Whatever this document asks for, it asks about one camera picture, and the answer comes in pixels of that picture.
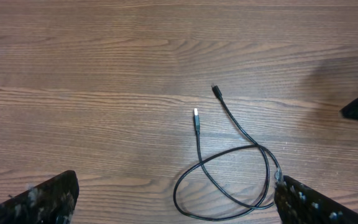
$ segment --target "wooden table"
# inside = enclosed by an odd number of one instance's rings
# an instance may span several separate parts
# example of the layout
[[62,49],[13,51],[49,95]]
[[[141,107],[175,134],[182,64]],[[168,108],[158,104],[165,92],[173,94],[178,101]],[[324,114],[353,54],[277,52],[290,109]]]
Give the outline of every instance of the wooden table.
[[[204,223],[172,202],[197,162],[193,108],[204,158],[248,144],[212,83],[284,174],[358,212],[358,122],[338,113],[358,97],[358,0],[0,0],[0,203],[73,169],[73,223]],[[255,150],[207,169],[245,202],[263,184]],[[200,170],[178,197],[241,210]]]

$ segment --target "usb cable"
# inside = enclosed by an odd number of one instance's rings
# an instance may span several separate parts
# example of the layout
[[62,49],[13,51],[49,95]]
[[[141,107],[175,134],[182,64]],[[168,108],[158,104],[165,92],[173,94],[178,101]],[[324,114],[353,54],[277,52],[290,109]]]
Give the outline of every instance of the usb cable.
[[[235,147],[233,149],[229,149],[223,152],[220,152],[218,154],[215,154],[205,160],[202,159],[201,157],[201,149],[200,149],[200,117],[198,115],[198,110],[194,109],[194,127],[195,127],[195,133],[196,133],[196,140],[197,140],[197,155],[198,155],[198,163],[196,165],[194,165],[193,167],[191,167],[190,169],[188,169],[185,173],[183,173],[181,175],[181,177],[178,179],[177,183],[175,184],[175,188],[173,189],[173,203],[175,204],[175,207],[177,208],[177,210],[188,216],[191,218],[197,218],[200,220],[205,220],[205,221],[226,221],[226,220],[232,220],[234,218],[239,218],[242,217],[244,215],[249,214],[250,212],[252,212],[253,210],[263,210],[266,208],[270,208],[271,206],[274,205],[274,202],[269,203],[268,205],[264,205],[261,206],[261,204],[263,203],[263,201],[266,199],[267,196],[267,192],[269,190],[269,183],[270,183],[270,167],[269,167],[269,161],[267,159],[267,155],[266,153],[273,159],[274,164],[277,168],[277,173],[275,178],[276,179],[280,179],[281,178],[281,168],[280,165],[278,164],[278,161],[276,160],[276,158],[274,157],[274,155],[265,147],[261,146],[260,144],[258,144],[254,139],[251,138],[251,136],[249,136],[249,134],[240,126],[240,124],[236,121],[236,119],[233,117],[233,115],[231,114],[231,112],[229,111],[229,108],[227,108],[225,102],[223,101],[223,97],[222,97],[222,93],[219,90],[218,86],[212,86],[212,91],[215,94],[215,97],[221,102],[224,110],[226,111],[226,113],[229,115],[229,117],[233,120],[234,124],[239,128],[239,130],[243,133],[243,135],[252,143],[251,145],[248,146],[241,146],[241,147]],[[206,170],[204,164],[206,164],[207,162],[219,157],[219,156],[223,156],[227,153],[230,152],[234,152],[234,151],[238,151],[241,149],[250,149],[256,147],[259,149],[260,153],[262,154],[264,161],[265,161],[265,168],[266,168],[266,176],[265,176],[265,183],[264,183],[264,187],[262,190],[262,197],[258,200],[258,202],[255,205],[248,205],[246,203],[242,203],[240,201],[238,201],[237,199],[235,199],[234,197],[232,197],[231,195],[229,195],[209,174],[209,172]],[[223,217],[223,218],[210,218],[210,217],[203,217],[200,215],[196,215],[190,212],[185,212],[183,211],[177,202],[177,190],[178,187],[180,185],[180,183],[182,182],[182,180],[193,170],[197,169],[201,167],[204,174],[208,177],[208,179],[216,186],[216,188],[218,188],[218,190],[220,192],[222,192],[222,194],[224,194],[227,198],[229,198],[230,200],[232,200],[233,202],[236,202],[237,204],[247,208],[247,210],[238,213],[236,215],[231,215],[228,217]]]

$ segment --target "usb-a plug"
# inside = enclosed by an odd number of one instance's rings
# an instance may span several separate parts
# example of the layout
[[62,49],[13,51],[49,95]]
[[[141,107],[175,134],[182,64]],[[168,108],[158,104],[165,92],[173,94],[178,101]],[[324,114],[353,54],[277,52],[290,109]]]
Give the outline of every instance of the usb-a plug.
[[200,133],[200,118],[198,117],[197,108],[194,109],[194,129],[196,133]]

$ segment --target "cable plug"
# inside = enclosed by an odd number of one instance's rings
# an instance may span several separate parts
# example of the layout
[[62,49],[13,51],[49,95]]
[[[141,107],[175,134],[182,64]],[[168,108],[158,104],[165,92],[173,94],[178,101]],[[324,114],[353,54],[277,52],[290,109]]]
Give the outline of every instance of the cable plug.
[[223,99],[223,98],[222,98],[222,93],[221,93],[221,91],[219,90],[219,87],[218,87],[218,86],[212,84],[212,91],[214,92],[215,97],[216,97],[217,99],[219,99],[219,100],[222,100],[222,99]]
[[194,129],[196,133],[200,133],[200,118],[198,117],[197,108],[194,108]]

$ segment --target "brown wooden surface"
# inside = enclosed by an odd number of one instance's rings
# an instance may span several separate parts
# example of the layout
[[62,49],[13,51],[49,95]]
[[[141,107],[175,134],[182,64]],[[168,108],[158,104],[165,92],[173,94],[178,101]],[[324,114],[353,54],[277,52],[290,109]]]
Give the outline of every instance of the brown wooden surface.
[[[204,157],[248,144],[212,83],[285,174],[358,212],[358,122],[338,113],[358,97],[358,0],[0,0],[0,203],[73,169],[73,223],[204,223],[172,202],[193,108]],[[246,202],[263,183],[257,151],[207,168]],[[200,170],[180,189],[192,212],[240,211]]]

